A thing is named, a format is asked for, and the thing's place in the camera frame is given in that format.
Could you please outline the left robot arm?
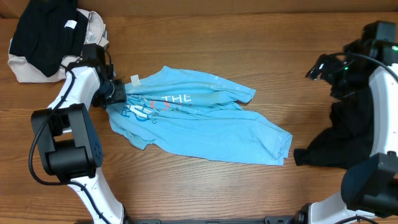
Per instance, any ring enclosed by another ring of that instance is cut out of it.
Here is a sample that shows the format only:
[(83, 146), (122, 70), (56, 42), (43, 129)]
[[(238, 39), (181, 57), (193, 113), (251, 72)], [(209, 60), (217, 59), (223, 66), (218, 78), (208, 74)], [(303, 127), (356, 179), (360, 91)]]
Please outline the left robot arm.
[(124, 83), (115, 78), (109, 52), (96, 44), (84, 45), (81, 58), (65, 67), (65, 75), (56, 99), (32, 113), (30, 174), (42, 185), (70, 187), (93, 223), (130, 223), (104, 177), (103, 148), (89, 115), (91, 106), (106, 109), (126, 102)]

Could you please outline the light blue printed t-shirt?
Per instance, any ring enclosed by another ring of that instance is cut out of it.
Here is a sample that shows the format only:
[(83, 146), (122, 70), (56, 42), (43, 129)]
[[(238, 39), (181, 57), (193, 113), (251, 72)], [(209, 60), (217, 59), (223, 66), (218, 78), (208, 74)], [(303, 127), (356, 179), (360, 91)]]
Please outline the light blue printed t-shirt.
[(107, 107), (114, 132), (145, 149), (154, 144), (182, 156), (281, 166), (292, 135), (243, 109), (255, 90), (210, 73), (163, 67), (132, 76), (126, 101)]

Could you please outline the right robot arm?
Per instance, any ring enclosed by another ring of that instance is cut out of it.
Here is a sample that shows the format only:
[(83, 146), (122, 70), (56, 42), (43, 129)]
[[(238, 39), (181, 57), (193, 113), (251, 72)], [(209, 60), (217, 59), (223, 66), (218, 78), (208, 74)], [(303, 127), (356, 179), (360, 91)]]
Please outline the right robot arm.
[(305, 149), (299, 166), (345, 170), (340, 190), (304, 205), (291, 223), (376, 223), (397, 215), (396, 25), (376, 21), (341, 52), (319, 56), (307, 78), (330, 84), (331, 127)]

